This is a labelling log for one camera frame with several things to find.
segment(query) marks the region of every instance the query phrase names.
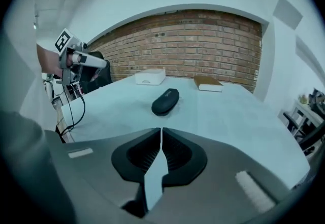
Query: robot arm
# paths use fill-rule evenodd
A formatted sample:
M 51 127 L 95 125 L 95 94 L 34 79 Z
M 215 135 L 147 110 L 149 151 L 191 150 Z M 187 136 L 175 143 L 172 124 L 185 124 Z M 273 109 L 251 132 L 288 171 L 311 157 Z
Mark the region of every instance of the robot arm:
M 87 54 L 87 44 L 77 39 L 66 28 L 56 40 L 55 47 L 59 51 L 59 66 L 63 70 L 62 80 L 57 83 L 70 85 L 78 81 L 93 81 L 107 65 L 104 59 Z M 71 66 L 67 65 L 68 55 L 72 55 Z M 92 72 L 84 70 L 84 67 L 93 67 L 97 70 Z

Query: book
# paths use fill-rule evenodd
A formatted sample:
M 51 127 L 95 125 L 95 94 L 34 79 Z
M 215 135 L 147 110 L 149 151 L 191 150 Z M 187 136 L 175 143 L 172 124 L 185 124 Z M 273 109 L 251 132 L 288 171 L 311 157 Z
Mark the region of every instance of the book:
M 222 92 L 223 85 L 212 77 L 194 76 L 194 82 L 199 90 Z

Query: white box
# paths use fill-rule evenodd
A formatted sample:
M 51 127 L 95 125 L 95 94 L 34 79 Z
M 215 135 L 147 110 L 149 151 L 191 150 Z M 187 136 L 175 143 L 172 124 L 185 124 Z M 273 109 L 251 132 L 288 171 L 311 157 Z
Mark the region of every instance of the white box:
M 135 73 L 136 84 L 159 85 L 166 77 L 165 69 L 149 69 Z

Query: brick wall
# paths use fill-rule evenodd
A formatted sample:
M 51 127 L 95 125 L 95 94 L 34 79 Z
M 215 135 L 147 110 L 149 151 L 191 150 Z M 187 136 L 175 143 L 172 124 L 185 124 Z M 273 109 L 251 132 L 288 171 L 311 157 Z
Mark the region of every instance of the brick wall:
M 212 76 L 253 91 L 261 58 L 261 25 L 216 11 L 186 10 L 145 17 L 93 42 L 111 63 L 112 80 L 151 68 L 166 75 Z

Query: person's arm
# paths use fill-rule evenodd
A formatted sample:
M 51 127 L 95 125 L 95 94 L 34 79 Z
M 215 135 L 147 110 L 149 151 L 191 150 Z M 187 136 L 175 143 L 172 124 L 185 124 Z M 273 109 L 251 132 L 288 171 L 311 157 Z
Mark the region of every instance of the person's arm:
M 36 44 L 37 57 L 42 67 L 43 73 L 55 74 L 62 78 L 62 69 L 59 66 L 59 55 L 53 51 L 48 51 Z M 72 65 L 72 56 L 68 55 L 67 66 Z

